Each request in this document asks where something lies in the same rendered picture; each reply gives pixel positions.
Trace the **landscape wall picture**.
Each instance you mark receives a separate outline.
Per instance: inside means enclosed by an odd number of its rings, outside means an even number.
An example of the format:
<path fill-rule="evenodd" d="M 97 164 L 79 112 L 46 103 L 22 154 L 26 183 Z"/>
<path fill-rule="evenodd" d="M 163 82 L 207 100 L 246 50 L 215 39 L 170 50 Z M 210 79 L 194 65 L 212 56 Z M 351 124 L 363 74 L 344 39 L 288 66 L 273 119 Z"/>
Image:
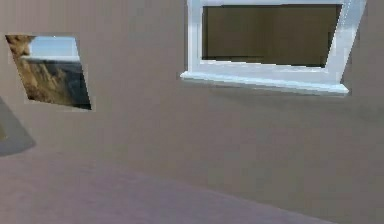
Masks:
<path fill-rule="evenodd" d="M 91 109 L 80 63 L 28 59 L 35 36 L 6 35 L 5 38 L 29 100 Z"/>

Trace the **white framed window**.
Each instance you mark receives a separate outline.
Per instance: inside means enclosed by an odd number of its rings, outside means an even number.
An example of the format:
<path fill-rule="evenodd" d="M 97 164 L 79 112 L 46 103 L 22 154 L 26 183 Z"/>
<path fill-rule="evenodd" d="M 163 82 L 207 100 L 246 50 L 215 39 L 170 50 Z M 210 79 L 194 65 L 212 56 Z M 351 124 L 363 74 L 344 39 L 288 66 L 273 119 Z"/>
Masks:
<path fill-rule="evenodd" d="M 300 90 L 306 94 L 346 95 L 342 76 L 367 0 L 187 0 L 187 69 L 182 79 L 243 84 L 254 87 Z M 323 68 L 204 60 L 202 14 L 205 6 L 338 4 L 341 11 Z"/>

